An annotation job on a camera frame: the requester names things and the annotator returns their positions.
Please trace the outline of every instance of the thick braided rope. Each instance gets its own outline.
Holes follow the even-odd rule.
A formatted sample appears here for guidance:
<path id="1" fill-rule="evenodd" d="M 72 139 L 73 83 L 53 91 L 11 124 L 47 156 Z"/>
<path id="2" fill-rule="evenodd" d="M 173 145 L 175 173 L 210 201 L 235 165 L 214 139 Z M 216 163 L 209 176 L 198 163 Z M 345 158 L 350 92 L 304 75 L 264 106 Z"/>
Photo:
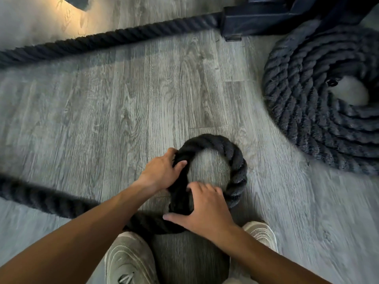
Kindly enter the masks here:
<path id="1" fill-rule="evenodd" d="M 221 13 L 174 19 L 135 28 L 118 29 L 75 39 L 60 40 L 0 52 L 0 68 L 54 60 L 99 49 L 131 44 L 158 37 L 198 32 L 220 27 Z"/>
<path id="2" fill-rule="evenodd" d="M 171 212 L 190 214 L 187 173 L 191 161 L 196 153 L 206 149 L 214 149 L 226 158 L 230 165 L 230 180 L 224 192 L 229 208 L 234 207 L 246 185 L 246 161 L 241 150 L 221 135 L 202 134 L 187 140 L 177 152 L 174 164 L 187 160 L 188 164 L 181 172 L 175 183 L 169 187 L 171 193 Z M 0 197 L 17 202 L 40 211 L 55 214 L 60 217 L 73 219 L 99 205 L 98 202 L 78 198 L 53 189 L 32 185 L 7 175 L 0 174 Z M 126 230 L 134 231 L 140 235 L 180 233 L 184 231 L 181 226 L 162 219 L 162 215 L 137 212 L 125 226 Z"/>
<path id="3" fill-rule="evenodd" d="M 315 34 L 311 20 L 278 41 L 263 76 L 268 110 L 301 151 L 331 167 L 379 174 L 379 104 L 352 106 L 326 81 L 355 76 L 370 98 L 379 90 L 379 33 L 339 25 Z"/>

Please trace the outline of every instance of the person's left hand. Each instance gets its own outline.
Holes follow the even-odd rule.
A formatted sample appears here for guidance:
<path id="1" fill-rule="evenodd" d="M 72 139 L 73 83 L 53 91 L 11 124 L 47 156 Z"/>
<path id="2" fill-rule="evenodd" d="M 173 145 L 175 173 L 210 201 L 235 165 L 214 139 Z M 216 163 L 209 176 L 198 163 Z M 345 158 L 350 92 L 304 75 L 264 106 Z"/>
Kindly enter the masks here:
<path id="1" fill-rule="evenodd" d="M 178 179 L 180 172 L 187 165 L 181 161 L 173 167 L 173 160 L 177 150 L 169 148 L 163 156 L 153 158 L 138 178 L 138 182 L 151 187 L 155 192 L 168 188 Z"/>

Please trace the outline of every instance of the forearm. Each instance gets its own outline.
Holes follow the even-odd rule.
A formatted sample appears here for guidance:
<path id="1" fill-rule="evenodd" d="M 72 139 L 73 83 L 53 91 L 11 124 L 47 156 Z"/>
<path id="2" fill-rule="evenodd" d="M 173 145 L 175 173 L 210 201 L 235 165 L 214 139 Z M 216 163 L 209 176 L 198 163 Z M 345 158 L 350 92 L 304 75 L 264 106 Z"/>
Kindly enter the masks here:
<path id="1" fill-rule="evenodd" d="M 130 217 L 153 194 L 149 187 L 133 183 L 6 263 L 0 268 L 0 283 L 33 279 L 42 284 L 51 281 L 84 284 Z"/>
<path id="2" fill-rule="evenodd" d="M 232 226 L 213 242 L 248 269 L 260 284 L 327 284 L 328 281 L 261 244 L 243 229 Z"/>

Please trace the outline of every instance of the person's right arm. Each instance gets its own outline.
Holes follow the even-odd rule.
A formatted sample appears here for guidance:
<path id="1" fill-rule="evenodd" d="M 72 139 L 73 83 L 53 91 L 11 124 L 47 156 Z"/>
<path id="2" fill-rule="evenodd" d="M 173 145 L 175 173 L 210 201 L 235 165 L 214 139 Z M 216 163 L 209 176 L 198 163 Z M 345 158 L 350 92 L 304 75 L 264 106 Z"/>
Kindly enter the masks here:
<path id="1" fill-rule="evenodd" d="M 188 216 L 169 213 L 164 219 L 213 242 L 246 267 L 260 284 L 330 284 L 235 225 L 219 187 L 199 182 L 192 182 L 188 187 L 192 190 L 194 211 Z"/>

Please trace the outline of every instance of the sneaker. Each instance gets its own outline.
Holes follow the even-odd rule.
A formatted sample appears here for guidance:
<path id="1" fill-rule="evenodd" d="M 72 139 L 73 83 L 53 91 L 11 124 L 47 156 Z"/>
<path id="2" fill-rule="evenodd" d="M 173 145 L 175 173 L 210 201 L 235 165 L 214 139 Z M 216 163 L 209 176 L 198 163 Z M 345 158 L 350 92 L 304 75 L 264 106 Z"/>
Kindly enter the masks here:
<path id="1" fill-rule="evenodd" d="M 278 252 L 275 234 L 266 223 L 251 221 L 246 223 L 242 229 L 260 243 Z M 230 258 L 229 278 L 239 279 L 242 283 L 252 283 L 249 273 L 232 258 Z"/>
<path id="2" fill-rule="evenodd" d="M 139 235 L 118 235 L 105 254 L 106 284 L 159 284 L 154 256 Z"/>

